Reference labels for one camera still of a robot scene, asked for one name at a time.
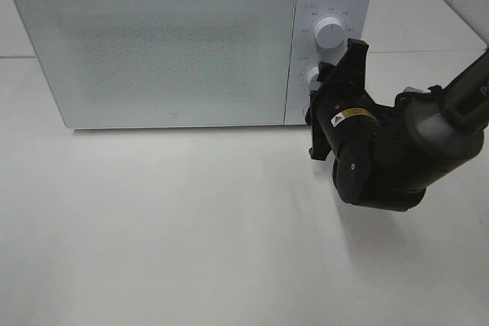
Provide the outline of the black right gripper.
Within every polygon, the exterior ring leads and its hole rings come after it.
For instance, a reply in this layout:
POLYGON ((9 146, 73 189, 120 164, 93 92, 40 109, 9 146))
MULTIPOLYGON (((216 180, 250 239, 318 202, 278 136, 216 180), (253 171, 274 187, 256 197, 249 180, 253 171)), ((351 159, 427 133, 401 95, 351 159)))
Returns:
POLYGON ((324 161, 329 153, 339 157, 350 140, 371 140, 378 134, 374 101, 365 90, 368 50, 365 41, 348 38, 337 66, 319 63, 316 81, 321 86, 311 93, 307 121, 312 132, 312 159, 324 161))

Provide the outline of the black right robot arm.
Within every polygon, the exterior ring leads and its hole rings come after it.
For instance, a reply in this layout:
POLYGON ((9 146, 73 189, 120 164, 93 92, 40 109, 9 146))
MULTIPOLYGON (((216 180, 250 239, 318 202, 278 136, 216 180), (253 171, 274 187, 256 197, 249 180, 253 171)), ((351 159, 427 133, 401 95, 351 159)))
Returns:
POLYGON ((391 106, 365 88, 368 44, 349 39, 336 64, 319 64, 306 123, 309 155, 333 155, 332 181, 343 202, 388 211, 417 206, 428 186, 475 158, 488 125, 488 56, 446 87, 405 89, 391 106))

